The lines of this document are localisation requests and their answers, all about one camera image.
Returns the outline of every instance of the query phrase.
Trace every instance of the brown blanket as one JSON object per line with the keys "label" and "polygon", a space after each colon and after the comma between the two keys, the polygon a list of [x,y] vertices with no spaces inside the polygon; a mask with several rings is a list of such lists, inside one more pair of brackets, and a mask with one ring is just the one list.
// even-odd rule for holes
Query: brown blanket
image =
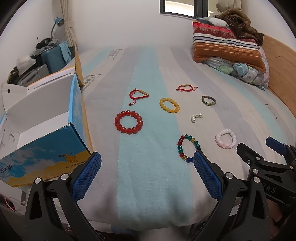
{"label": "brown blanket", "polygon": [[251,27],[251,20],[240,9],[229,9],[215,17],[226,21],[238,39],[254,39],[259,46],[263,44],[264,34]]}

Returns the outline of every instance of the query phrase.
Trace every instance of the yellow beaded bracelet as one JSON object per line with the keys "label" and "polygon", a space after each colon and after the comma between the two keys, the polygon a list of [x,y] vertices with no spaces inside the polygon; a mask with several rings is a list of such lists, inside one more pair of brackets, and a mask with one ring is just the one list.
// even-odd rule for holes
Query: yellow beaded bracelet
{"label": "yellow beaded bracelet", "polygon": [[[165,107],[165,105],[163,104],[164,101],[171,102],[176,108],[175,108],[174,110],[171,110],[171,109]],[[180,110],[180,106],[177,104],[177,102],[174,101],[174,100],[172,100],[172,99],[170,99],[170,98],[162,98],[162,99],[160,100],[159,104],[160,104],[160,107],[161,107],[163,110],[165,110],[165,111],[167,111],[167,112],[169,112],[169,113],[177,113],[177,112],[179,112],[179,110]]]}

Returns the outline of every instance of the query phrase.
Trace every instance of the pink beaded bracelet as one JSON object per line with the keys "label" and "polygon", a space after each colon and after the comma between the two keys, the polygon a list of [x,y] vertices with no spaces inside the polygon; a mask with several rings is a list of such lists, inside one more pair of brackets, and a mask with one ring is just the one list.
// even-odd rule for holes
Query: pink beaded bracelet
{"label": "pink beaded bracelet", "polygon": [[[220,140],[220,136],[225,135],[225,134],[229,134],[232,137],[231,144],[225,144]],[[225,130],[221,131],[218,135],[216,135],[215,139],[216,139],[216,143],[218,144],[218,146],[220,146],[224,149],[231,149],[237,143],[237,137],[234,135],[234,132],[229,129],[225,129]]]}

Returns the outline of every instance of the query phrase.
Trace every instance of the suitcase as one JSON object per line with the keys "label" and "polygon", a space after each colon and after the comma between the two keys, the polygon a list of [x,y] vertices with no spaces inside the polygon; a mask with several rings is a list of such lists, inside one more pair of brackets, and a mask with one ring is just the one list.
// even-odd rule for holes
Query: suitcase
{"label": "suitcase", "polygon": [[60,46],[44,51],[36,57],[36,62],[39,66],[46,64],[50,74],[60,71],[67,65]]}
{"label": "suitcase", "polygon": [[17,85],[28,87],[30,84],[33,84],[39,79],[42,79],[49,75],[49,71],[47,69],[46,64],[33,69],[32,71],[28,72],[24,77],[22,77]]}

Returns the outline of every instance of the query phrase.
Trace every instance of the striped pillow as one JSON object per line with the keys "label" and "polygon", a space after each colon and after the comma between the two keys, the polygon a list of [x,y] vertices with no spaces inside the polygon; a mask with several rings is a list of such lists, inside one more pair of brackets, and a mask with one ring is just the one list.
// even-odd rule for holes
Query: striped pillow
{"label": "striped pillow", "polygon": [[194,61],[220,57],[236,63],[246,63],[266,72],[259,47],[253,39],[237,39],[226,28],[193,22]]}

